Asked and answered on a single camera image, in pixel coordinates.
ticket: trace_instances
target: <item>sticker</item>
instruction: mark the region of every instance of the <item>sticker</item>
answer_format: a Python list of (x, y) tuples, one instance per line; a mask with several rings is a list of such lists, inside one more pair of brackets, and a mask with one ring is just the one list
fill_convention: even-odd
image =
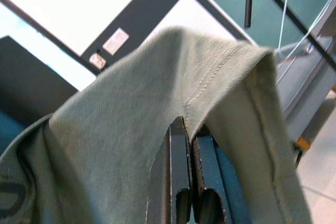
[(99, 70), (101, 70), (106, 65), (106, 60), (96, 52), (93, 55), (91, 55), (89, 62)]
[(130, 36), (119, 27), (108, 41), (105, 42), (103, 48), (111, 55), (114, 55), (129, 37)]

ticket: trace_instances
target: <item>tiled floor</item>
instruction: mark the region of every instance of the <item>tiled floor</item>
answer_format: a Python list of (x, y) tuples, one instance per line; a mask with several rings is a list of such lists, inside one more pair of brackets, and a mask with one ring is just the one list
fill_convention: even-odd
[(335, 224), (336, 110), (331, 113), (311, 149), (302, 158), (298, 175), (313, 223)]

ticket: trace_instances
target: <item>black clamp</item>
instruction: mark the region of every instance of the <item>black clamp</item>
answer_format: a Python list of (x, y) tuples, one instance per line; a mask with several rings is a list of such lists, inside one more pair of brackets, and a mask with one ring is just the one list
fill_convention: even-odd
[(189, 144), (183, 119), (170, 125), (150, 172), (146, 224), (251, 223), (233, 165), (203, 126)]

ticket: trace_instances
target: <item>white wire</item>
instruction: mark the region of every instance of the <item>white wire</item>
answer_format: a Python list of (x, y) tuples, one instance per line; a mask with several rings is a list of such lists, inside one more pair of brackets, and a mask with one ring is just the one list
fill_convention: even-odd
[(288, 54), (288, 56), (285, 58), (288, 59), (292, 56), (292, 54), (295, 52), (295, 50), (301, 45), (301, 43), (308, 37), (308, 35), (313, 31), (313, 29), (316, 27), (318, 22), (321, 20), (321, 18), (324, 16), (324, 14), (327, 12), (328, 8), (330, 7), (332, 3), (332, 0), (328, 0), (326, 4), (324, 5), (323, 9), (320, 11), (319, 15), (315, 18), (314, 22), (311, 24), (311, 26), (308, 29), (308, 32), (304, 35), (304, 37), (297, 43), (297, 45), (293, 48), (293, 50)]
[(280, 36), (279, 36), (279, 45), (278, 45), (278, 52), (279, 55), (281, 54), (281, 41), (282, 41), (282, 33), (283, 33), (283, 28), (285, 24), (285, 16), (286, 16), (286, 10), (287, 10), (287, 2), (288, 0), (285, 0), (285, 4), (283, 5), (283, 12), (282, 12), (282, 20), (281, 20), (281, 28), (280, 28)]

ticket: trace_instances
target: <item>green fabric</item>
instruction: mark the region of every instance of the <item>green fabric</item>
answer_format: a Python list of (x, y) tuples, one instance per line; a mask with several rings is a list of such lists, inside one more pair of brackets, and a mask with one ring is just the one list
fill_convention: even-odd
[[(23, 185), (25, 200), (0, 222), (144, 223), (150, 168), (180, 115), (190, 139), (210, 128), (253, 223), (310, 222), (272, 55), (183, 29), (158, 34), (14, 141), (0, 181)], [(0, 208), (10, 199), (0, 192)]]

